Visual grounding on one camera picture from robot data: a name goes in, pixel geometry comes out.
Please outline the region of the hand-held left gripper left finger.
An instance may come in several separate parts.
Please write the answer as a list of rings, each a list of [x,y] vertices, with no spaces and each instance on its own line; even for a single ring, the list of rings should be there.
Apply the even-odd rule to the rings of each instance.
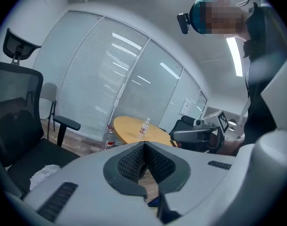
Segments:
[[[105,180],[123,195],[146,196],[147,191],[138,184],[146,167],[145,143],[139,142],[110,157],[103,167]]]

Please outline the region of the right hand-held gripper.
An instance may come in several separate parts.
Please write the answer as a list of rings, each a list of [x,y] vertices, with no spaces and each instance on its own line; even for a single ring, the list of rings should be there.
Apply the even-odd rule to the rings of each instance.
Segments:
[[[194,127],[195,120],[187,115],[181,117],[181,121],[191,128]],[[219,110],[197,120],[195,129],[172,131],[170,138],[181,149],[208,150],[209,153],[216,153],[224,143],[228,128],[226,115],[223,110]]]

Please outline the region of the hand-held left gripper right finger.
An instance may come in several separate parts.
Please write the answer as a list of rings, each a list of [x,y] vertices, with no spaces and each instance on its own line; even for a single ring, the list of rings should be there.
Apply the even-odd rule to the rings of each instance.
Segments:
[[[189,164],[155,143],[144,143],[144,162],[161,194],[180,191],[189,179]]]

